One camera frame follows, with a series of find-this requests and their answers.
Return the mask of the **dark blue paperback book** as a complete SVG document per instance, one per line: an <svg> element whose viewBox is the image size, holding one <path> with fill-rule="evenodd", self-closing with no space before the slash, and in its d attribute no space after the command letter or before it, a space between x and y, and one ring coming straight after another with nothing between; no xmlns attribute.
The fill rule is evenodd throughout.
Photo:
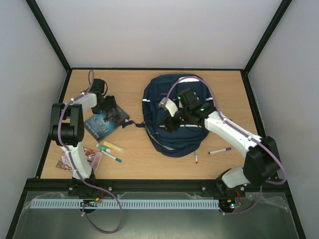
<svg viewBox="0 0 319 239"><path fill-rule="evenodd" d="M97 142L101 142L130 118L130 116L119 106L117 106L116 112L116 122L106 122L106 113L93 114L84 122L84 127Z"/></svg>

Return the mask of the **navy blue school backpack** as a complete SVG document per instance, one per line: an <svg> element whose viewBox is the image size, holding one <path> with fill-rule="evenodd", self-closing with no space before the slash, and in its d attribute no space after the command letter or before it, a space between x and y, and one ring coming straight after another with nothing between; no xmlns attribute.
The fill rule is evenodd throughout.
<svg viewBox="0 0 319 239"><path fill-rule="evenodd" d="M177 131L164 130L162 121L167 111L159 107L163 98L169 98L178 106L177 95L193 90L200 101L214 104L213 97L203 79L195 74L165 74L153 78L146 86L142 98L144 121L135 126L143 128L156 151L168 157L183 157L195 152L209 131L200 126L183 125Z"/></svg>

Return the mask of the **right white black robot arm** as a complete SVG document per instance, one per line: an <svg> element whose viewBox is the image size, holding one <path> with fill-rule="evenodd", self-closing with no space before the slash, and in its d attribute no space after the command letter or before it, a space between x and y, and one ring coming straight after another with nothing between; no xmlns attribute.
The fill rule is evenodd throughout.
<svg viewBox="0 0 319 239"><path fill-rule="evenodd" d="M184 123L200 126L222 137L245 158L243 167L228 169L217 177L216 189L221 195L228 195L244 184L277 184L270 180L281 168L273 138L246 131L219 112L214 104L203 104L191 89L180 92L177 100L178 106L169 98L163 98L159 103L159 107L168 112L163 118L166 131L176 131Z"/></svg>

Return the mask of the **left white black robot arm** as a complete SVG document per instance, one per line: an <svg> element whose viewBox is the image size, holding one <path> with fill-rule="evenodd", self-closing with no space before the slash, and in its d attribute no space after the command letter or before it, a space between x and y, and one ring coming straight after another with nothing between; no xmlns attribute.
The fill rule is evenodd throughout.
<svg viewBox="0 0 319 239"><path fill-rule="evenodd" d="M113 196L112 192L90 183L90 179L94 178L94 172L86 159L82 143L83 114L88 110L104 110L110 104L105 99L106 82L94 78L89 83L88 89L71 98L69 102L52 105L49 137L67 155L75 180L81 180L83 184Z"/></svg>

